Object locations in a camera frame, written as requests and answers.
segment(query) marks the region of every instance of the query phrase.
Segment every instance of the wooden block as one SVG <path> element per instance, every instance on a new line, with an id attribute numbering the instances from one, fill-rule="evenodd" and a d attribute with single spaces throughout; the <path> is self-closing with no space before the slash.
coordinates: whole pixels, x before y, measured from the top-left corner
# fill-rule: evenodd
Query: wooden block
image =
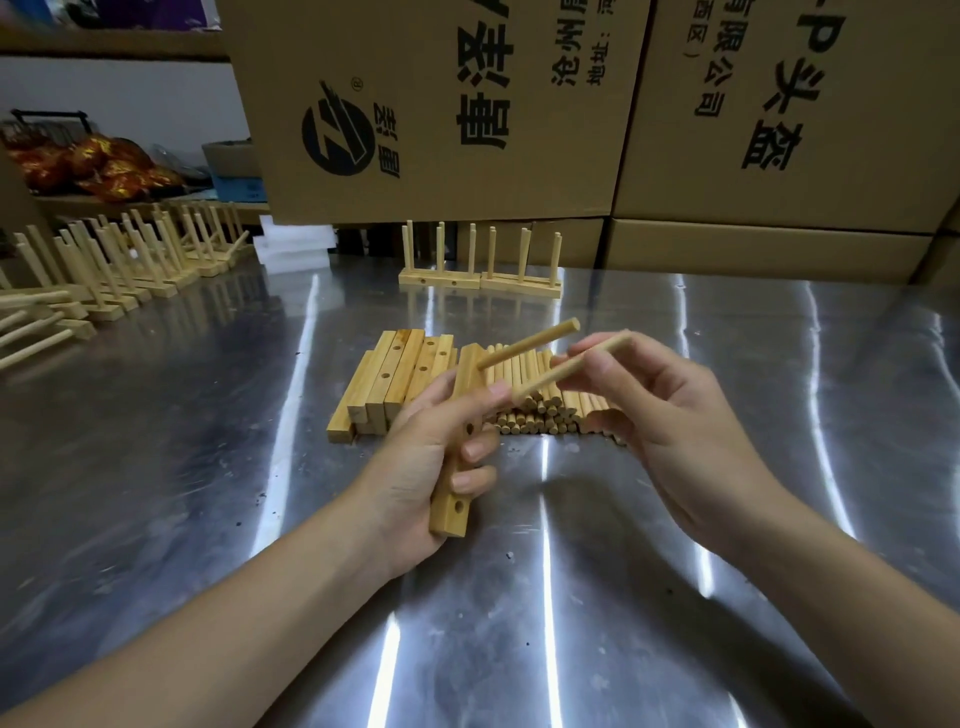
<path id="1" fill-rule="evenodd" d="M 373 380 L 370 392 L 367 394 L 367 422 L 373 425 L 373 434 L 375 435 L 387 434 L 387 411 L 384 400 L 387 397 L 387 392 L 390 391 L 396 367 L 400 363 L 400 358 L 403 356 L 403 350 L 409 339 L 409 328 L 402 328 L 394 334 L 387 355 L 384 357 L 376 378 Z"/>
<path id="2" fill-rule="evenodd" d="M 462 397 L 478 387 L 484 386 L 484 377 L 476 368 L 477 357 L 483 353 L 479 344 L 467 344 L 461 348 L 460 363 L 457 366 L 457 380 L 453 386 L 453 397 Z M 452 438 L 446 449 L 440 477 L 430 499 L 430 531 L 444 536 L 463 537 L 467 533 L 467 518 L 470 510 L 470 497 L 458 496 L 450 488 L 450 481 L 460 470 L 471 468 L 461 460 L 460 448 L 467 437 L 479 432 L 483 419 L 477 418 L 467 423 Z"/>
<path id="3" fill-rule="evenodd" d="M 437 288 L 466 288 L 479 290 L 480 274 L 461 271 L 434 271 L 429 268 L 404 268 L 397 278 L 402 285 L 425 285 Z"/>
<path id="4" fill-rule="evenodd" d="M 410 377 L 410 386 L 407 388 L 406 397 L 403 398 L 404 404 L 419 397 L 420 392 L 433 378 L 433 364 L 437 358 L 438 344 L 440 344 L 439 336 L 427 336 L 423 339 L 420 355 L 417 357 L 413 375 Z"/>
<path id="5" fill-rule="evenodd" d="M 437 356 L 433 360 L 433 372 L 430 381 L 443 374 L 450 368 L 450 353 L 453 352 L 453 334 L 445 333 L 437 343 Z"/>
<path id="6" fill-rule="evenodd" d="M 394 378 L 390 382 L 390 389 L 387 390 L 387 396 L 383 398 L 383 407 L 387 415 L 387 423 L 391 423 L 400 414 L 403 403 L 407 396 L 407 390 L 410 388 L 410 381 L 417 367 L 417 359 L 420 356 L 420 349 L 423 347 L 423 329 L 414 328 L 410 331 L 410 337 L 403 348 L 403 355 L 396 365 Z"/>
<path id="7" fill-rule="evenodd" d="M 347 412 L 350 415 L 350 421 L 355 425 L 362 425 L 370 421 L 367 415 L 367 397 L 370 395 L 373 381 L 376 379 L 380 367 L 383 366 L 383 360 L 387 358 L 394 336 L 396 336 L 396 331 L 384 331 L 380 334 L 380 340 L 376 343 L 376 348 L 373 349 L 373 356 L 357 385 L 357 389 L 350 392 L 350 397 L 347 399 Z"/>
<path id="8" fill-rule="evenodd" d="M 350 421 L 350 415 L 349 412 L 347 412 L 347 395 L 350 394 L 350 391 L 355 389 L 357 386 L 358 380 L 366 371 L 366 367 L 369 364 L 372 356 L 373 352 L 364 352 L 363 358 L 360 359 L 360 365 L 353 372 L 353 377 L 350 379 L 350 384 L 347 385 L 344 395 L 340 397 L 340 402 L 337 404 L 337 408 L 333 411 L 333 416 L 330 418 L 330 422 L 326 425 L 327 442 L 341 444 L 349 444 L 353 442 L 353 435 L 356 432 L 356 427 Z"/>
<path id="9" fill-rule="evenodd" d="M 494 273 L 491 277 L 483 277 L 480 280 L 480 288 L 502 293 L 545 296 L 551 299 L 558 299 L 564 294 L 564 284 L 561 280 L 551 285 L 550 279 L 527 276 L 523 282 L 520 282 L 516 276 L 505 273 Z"/>

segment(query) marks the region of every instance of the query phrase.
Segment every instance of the stainless steel table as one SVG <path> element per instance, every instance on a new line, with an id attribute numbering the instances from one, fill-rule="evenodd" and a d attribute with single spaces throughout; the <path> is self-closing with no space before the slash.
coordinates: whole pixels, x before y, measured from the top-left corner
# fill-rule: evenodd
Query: stainless steel table
<path id="1" fill-rule="evenodd" d="M 783 482 L 960 606 L 956 321 L 892 287 L 566 272 L 561 302 L 399 291 L 392 262 L 158 301 L 0 382 L 0 709 L 130 639 L 343 490 L 326 421 L 385 328 L 568 316 L 714 369 Z M 504 438 L 470 531 L 383 589 L 269 726 L 863 725 L 601 436 Z"/>

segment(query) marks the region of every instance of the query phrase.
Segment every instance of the unfinished wood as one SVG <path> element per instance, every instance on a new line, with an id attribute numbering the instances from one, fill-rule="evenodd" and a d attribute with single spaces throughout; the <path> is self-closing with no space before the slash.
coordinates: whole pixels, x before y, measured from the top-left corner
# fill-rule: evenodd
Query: unfinished wood
<path id="1" fill-rule="evenodd" d="M 587 349 L 587 351 L 612 352 L 629 342 L 630 336 L 631 334 L 629 331 L 620 331 L 606 341 L 602 341 L 599 344 L 590 347 L 590 349 Z M 544 384 L 548 384 L 552 381 L 555 382 L 560 379 L 566 379 L 568 376 L 574 375 L 582 370 L 584 368 L 584 353 L 579 353 L 576 356 L 567 359 L 560 366 L 554 367 L 549 372 L 545 372 L 537 380 L 526 382 L 522 388 L 514 388 L 514 402 L 523 401 L 523 398 L 525 398 L 528 394 L 539 390 Z"/>
<path id="2" fill-rule="evenodd" d="M 390 347 L 393 344 L 396 331 L 384 331 L 380 334 L 380 340 L 377 341 L 373 349 L 373 356 L 360 379 L 357 389 L 350 393 L 347 400 L 347 412 L 350 420 L 355 425 L 362 425 L 370 421 L 367 413 L 367 399 L 370 396 L 370 390 L 373 388 L 373 381 L 376 379 L 380 367 L 383 366 L 383 360 L 387 358 Z"/>
<path id="3" fill-rule="evenodd" d="M 445 333 L 437 342 L 437 354 L 433 361 L 433 372 L 430 380 L 433 381 L 450 368 L 450 353 L 453 351 L 453 335 Z"/>
<path id="4" fill-rule="evenodd" d="M 384 400 L 387 392 L 390 391 L 390 385 L 394 380 L 396 367 L 403 356 L 403 350 L 410 338 L 410 329 L 402 328 L 394 334 L 394 339 L 387 350 L 387 355 L 380 365 L 376 378 L 373 380 L 370 392 L 367 394 L 367 421 L 373 425 L 374 435 L 387 434 L 387 410 L 384 406 Z"/>
<path id="5" fill-rule="evenodd" d="M 545 328 L 543 331 L 538 331 L 531 336 L 527 336 L 525 339 L 517 341 L 515 344 L 511 344 L 509 347 L 503 347 L 493 354 L 485 354 L 480 358 L 477 366 L 479 369 L 486 369 L 487 367 L 493 366 L 499 361 L 506 361 L 507 359 L 516 356 L 519 353 L 524 353 L 531 349 L 535 349 L 536 347 L 544 346 L 556 341 L 557 339 L 562 339 L 571 333 L 576 333 L 579 330 L 580 321 L 576 318 L 561 321 L 555 326 Z"/>
<path id="6" fill-rule="evenodd" d="M 333 416 L 330 418 L 330 422 L 326 424 L 327 442 L 342 444 L 349 444 L 353 442 L 353 435 L 356 432 L 356 427 L 353 422 L 350 421 L 350 415 L 349 412 L 347 412 L 347 395 L 350 394 L 359 383 L 359 379 L 366 371 L 366 367 L 369 364 L 372 356 L 373 352 L 364 352 L 363 357 L 360 359 L 360 365 L 353 372 L 353 377 L 350 379 L 350 383 L 347 385 L 344 395 L 340 397 L 340 402 L 337 404 L 337 408 L 333 411 Z"/>
<path id="7" fill-rule="evenodd" d="M 423 329 L 414 328 L 410 331 L 406 346 L 399 363 L 396 365 L 394 376 L 390 382 L 390 389 L 383 398 L 383 407 L 387 416 L 387 424 L 393 422 L 403 408 L 403 402 L 410 388 L 410 382 L 417 366 L 420 349 L 423 347 Z"/>
<path id="8" fill-rule="evenodd" d="M 494 273 L 491 278 L 483 278 L 480 281 L 480 288 L 500 291 L 501 293 L 518 293 L 528 296 L 544 296 L 546 298 L 558 299 L 564 294 L 564 285 L 562 281 L 557 281 L 555 285 L 550 284 L 550 279 L 534 278 L 527 276 L 523 282 L 517 279 L 517 276 L 511 276 L 505 273 Z"/>
<path id="9" fill-rule="evenodd" d="M 410 386 L 407 387 L 406 397 L 403 398 L 404 404 L 419 397 L 420 392 L 424 390 L 433 378 L 433 364 L 437 357 L 438 344 L 440 344 L 439 336 L 427 336 L 423 339 L 420 355 L 417 357 L 417 363 L 414 365 L 413 376 L 410 377 Z"/>
<path id="10" fill-rule="evenodd" d="M 482 351 L 479 344 L 467 344 L 461 348 L 457 379 L 453 385 L 454 399 L 484 386 L 483 375 L 476 368 L 477 357 Z M 458 428 L 447 446 L 440 477 L 430 499 L 430 531 L 432 533 L 460 538 L 467 534 L 467 520 L 472 498 L 455 494 L 450 487 L 450 482 L 454 474 L 473 467 L 469 463 L 464 463 L 460 450 L 464 441 L 474 433 L 479 433 L 482 426 L 482 417 L 466 423 Z"/>
<path id="11" fill-rule="evenodd" d="M 67 339 L 73 338 L 73 331 L 64 330 L 58 331 L 57 333 L 48 336 L 45 339 L 37 341 L 35 344 L 31 344 L 29 347 L 24 347 L 18 352 L 9 354 L 0 359 L 0 371 L 8 369 L 9 367 L 17 364 L 24 359 L 33 356 L 35 353 L 42 352 L 44 349 L 49 349 L 52 346 L 57 345 L 61 341 L 66 341 Z"/>
<path id="12" fill-rule="evenodd" d="M 57 259 L 50 251 L 50 244 L 43 239 L 43 235 L 40 234 L 39 228 L 36 225 L 28 225 L 27 232 L 33 239 L 34 246 L 39 251 L 40 257 L 43 258 L 43 262 L 46 265 L 47 270 L 53 274 L 54 280 L 60 284 L 66 283 L 66 278 L 63 276 L 63 273 L 60 272 L 60 266 L 57 265 Z"/>

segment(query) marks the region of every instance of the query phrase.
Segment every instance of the hand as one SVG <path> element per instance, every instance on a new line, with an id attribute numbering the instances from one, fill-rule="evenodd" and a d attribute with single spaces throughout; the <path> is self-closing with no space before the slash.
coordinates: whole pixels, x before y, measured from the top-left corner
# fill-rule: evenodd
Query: hand
<path id="1" fill-rule="evenodd" d="M 438 376 L 400 411 L 383 447 L 357 478 L 368 508 L 378 517 L 389 578 L 412 569 L 444 542 L 444 537 L 430 533 L 428 524 L 430 495 L 447 447 L 467 422 L 510 400 L 511 389 L 504 381 L 451 400 L 455 378 L 453 370 Z M 499 437 L 492 425 L 484 425 L 461 445 L 461 457 L 478 466 L 496 452 Z M 457 494 L 476 497 L 495 481 L 496 468 L 485 465 L 457 473 L 451 487 Z"/>
<path id="2" fill-rule="evenodd" d="M 585 352 L 612 336 L 574 344 Z M 555 365 L 568 356 L 554 357 Z M 561 389 L 601 395 L 618 407 L 588 416 L 639 458 L 677 525 L 728 560 L 746 526 L 771 508 L 799 504 L 760 460 L 716 377 L 649 336 L 634 333 L 614 354 L 587 352 Z"/>

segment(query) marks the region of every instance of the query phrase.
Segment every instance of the left hand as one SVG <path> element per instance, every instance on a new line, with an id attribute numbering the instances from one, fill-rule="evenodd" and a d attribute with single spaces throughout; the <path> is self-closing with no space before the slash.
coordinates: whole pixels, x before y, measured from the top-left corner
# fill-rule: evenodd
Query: left hand
<path id="1" fill-rule="evenodd" d="M 510 401 L 511 388 L 504 381 L 452 400 L 455 378 L 454 370 L 438 376 L 400 411 L 383 447 L 357 478 L 356 486 L 377 514 L 390 578 L 412 569 L 444 542 L 443 536 L 430 533 L 428 525 L 430 496 L 446 448 L 466 423 Z M 493 487 L 496 468 L 479 463 L 496 452 L 499 437 L 491 425 L 484 425 L 464 441 L 461 457 L 476 467 L 454 476 L 454 493 L 476 497 Z"/>

